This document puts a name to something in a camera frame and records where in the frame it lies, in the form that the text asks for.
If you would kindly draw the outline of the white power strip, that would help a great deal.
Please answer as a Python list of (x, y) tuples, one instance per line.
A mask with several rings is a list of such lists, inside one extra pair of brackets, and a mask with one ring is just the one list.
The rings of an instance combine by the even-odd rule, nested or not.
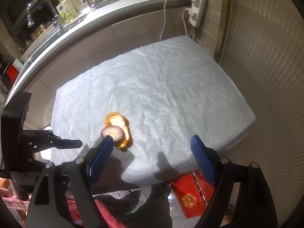
[(189, 14), (189, 23), (198, 28), (201, 24), (203, 19), (203, 14), (205, 12), (207, 0), (191, 0), (192, 5), (190, 10), (188, 11)]

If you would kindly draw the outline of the grey absorbent table mat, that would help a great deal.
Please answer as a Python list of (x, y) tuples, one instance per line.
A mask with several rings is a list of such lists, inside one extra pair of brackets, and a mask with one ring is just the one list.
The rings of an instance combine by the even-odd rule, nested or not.
[(190, 140), (217, 152), (241, 141), (255, 122), (221, 67), (188, 36), (142, 46), (80, 74), (57, 89), (51, 128), (79, 149), (51, 149), (56, 165), (83, 157), (101, 141), (108, 113), (126, 118), (130, 146), (114, 149), (96, 192), (152, 185), (197, 168)]

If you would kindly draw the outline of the bread piece with ham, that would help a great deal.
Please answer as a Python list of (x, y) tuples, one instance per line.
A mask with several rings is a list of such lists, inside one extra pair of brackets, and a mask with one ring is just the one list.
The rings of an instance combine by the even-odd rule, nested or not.
[(104, 119), (104, 127), (101, 130), (101, 137), (105, 138), (110, 135), (113, 139), (114, 146), (123, 150), (131, 145), (131, 134), (128, 121), (124, 116), (117, 112), (110, 112)]

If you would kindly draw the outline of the red gift box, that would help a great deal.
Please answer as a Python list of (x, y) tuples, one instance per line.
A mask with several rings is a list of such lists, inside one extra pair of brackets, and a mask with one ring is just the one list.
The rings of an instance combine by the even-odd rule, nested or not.
[(170, 185), (187, 219), (205, 212), (215, 190), (199, 169), (172, 179)]

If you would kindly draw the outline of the pink patterned clothing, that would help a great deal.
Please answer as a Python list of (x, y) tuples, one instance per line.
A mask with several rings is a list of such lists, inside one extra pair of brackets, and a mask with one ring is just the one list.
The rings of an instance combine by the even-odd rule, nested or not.
[(50, 182), (39, 184), (31, 199), (19, 200), (14, 192), (1, 188), (1, 227), (125, 227), (101, 201), (85, 190), (76, 201), (67, 197), (63, 187)]

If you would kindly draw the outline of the chrome kitchen faucet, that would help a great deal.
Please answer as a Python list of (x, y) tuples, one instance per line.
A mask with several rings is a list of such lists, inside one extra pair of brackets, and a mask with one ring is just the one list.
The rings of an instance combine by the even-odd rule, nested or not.
[(32, 0), (27, 5), (27, 27), (34, 26), (35, 22), (40, 24), (53, 23), (62, 26), (63, 21), (51, 0)]

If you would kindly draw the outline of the green dish soap bottle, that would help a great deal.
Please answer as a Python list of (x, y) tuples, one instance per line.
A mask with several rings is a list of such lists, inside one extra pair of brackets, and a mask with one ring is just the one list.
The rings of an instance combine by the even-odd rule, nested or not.
[(64, 20), (65, 24), (69, 24), (77, 17), (77, 12), (70, 2), (70, 0), (58, 0), (59, 3), (56, 6), (57, 11), (59, 12), (60, 16)]

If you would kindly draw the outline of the white mug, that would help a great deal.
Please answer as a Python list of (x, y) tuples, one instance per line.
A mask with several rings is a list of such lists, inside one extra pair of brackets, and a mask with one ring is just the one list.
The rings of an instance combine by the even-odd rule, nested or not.
[(23, 63), (17, 58), (14, 60), (12, 65), (18, 72), (20, 72), (23, 68)]

